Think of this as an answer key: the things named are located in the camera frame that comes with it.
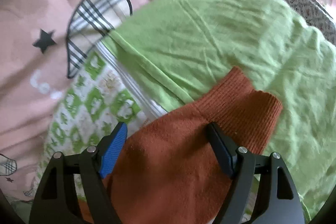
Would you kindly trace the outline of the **rust orange knit sweater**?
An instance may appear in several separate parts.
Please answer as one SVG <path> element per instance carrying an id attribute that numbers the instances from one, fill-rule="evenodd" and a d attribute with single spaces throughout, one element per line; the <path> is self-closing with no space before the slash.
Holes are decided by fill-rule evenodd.
<path id="1" fill-rule="evenodd" d="M 231 184 L 204 128 L 215 122 L 237 145 L 260 154 L 282 110 L 234 67 L 200 99 L 129 137 L 103 183 L 123 223 L 208 223 Z"/>

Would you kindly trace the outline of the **green white patterned bedsheet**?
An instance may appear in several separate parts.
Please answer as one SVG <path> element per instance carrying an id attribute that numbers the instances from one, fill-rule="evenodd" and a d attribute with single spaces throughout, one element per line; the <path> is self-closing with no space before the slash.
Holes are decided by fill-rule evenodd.
<path id="1" fill-rule="evenodd" d="M 126 123 L 127 134 L 131 136 L 165 114 L 103 43 L 98 43 L 54 112 L 43 138 L 32 188 L 24 192 L 29 203 L 55 152 L 79 154 L 97 145 L 118 122 Z"/>

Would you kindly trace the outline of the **lime green garment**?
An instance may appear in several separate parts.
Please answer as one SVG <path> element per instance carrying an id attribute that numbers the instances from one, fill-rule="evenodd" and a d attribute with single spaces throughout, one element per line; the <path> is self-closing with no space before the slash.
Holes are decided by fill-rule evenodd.
<path id="1" fill-rule="evenodd" d="M 335 46 L 283 0 L 153 0 L 104 46 L 170 112 L 237 66 L 283 105 L 268 152 L 284 155 L 307 220 L 335 186 Z"/>

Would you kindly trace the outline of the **pink heart-print duvet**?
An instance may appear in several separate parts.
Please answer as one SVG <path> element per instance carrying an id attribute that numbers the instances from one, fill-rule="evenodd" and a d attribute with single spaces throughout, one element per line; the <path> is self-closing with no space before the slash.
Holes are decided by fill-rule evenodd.
<path id="1" fill-rule="evenodd" d="M 70 85 L 66 34 L 80 1 L 1 0 L 1 190 L 13 200 L 33 197 L 43 138 Z"/>

